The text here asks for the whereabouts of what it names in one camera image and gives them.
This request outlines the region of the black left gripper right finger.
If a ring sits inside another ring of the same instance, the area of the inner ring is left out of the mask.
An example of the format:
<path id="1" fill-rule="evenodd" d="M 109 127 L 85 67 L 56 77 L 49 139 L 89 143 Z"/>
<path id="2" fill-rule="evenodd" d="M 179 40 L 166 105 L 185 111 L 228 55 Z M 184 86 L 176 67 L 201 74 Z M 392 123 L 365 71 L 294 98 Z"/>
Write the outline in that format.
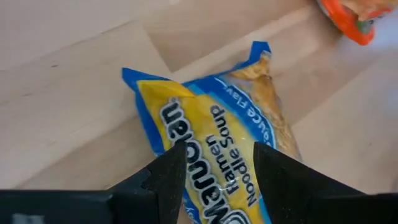
<path id="1" fill-rule="evenodd" d="M 362 195 L 262 142 L 254 143 L 254 169 L 272 224 L 309 224 L 313 199 Z"/>

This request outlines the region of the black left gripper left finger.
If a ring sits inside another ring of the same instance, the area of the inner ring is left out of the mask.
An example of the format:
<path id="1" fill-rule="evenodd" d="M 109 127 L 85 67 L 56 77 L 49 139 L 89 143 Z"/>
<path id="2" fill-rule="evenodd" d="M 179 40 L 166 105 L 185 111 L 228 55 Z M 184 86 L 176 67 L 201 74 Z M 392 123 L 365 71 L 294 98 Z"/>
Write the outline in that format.
<path id="1" fill-rule="evenodd" d="M 110 188 L 113 224 L 177 224 L 185 188 L 183 141 Z"/>

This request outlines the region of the blue soy sauce ramen pack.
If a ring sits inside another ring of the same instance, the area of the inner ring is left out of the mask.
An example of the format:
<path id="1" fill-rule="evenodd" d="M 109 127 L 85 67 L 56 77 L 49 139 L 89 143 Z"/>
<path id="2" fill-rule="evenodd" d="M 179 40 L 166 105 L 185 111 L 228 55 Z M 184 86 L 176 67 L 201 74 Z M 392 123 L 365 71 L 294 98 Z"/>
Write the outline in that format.
<path id="1" fill-rule="evenodd" d="M 187 145 L 182 202 L 193 224 L 271 224 L 256 180 L 256 142 L 300 153 L 269 73 L 271 50 L 252 43 L 246 61 L 178 83 L 124 68 L 125 83 L 151 148 L 159 156 L 176 142 Z"/>

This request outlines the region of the orange chicken ramen pack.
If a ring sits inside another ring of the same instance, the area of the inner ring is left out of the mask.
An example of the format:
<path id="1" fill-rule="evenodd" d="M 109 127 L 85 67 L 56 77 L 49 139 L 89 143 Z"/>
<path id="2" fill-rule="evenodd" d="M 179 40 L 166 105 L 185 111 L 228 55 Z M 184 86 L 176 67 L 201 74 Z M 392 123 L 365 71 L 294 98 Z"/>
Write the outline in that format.
<path id="1" fill-rule="evenodd" d="M 317 0 L 324 14 L 349 39 L 368 45 L 376 20 L 398 7 L 398 0 Z"/>

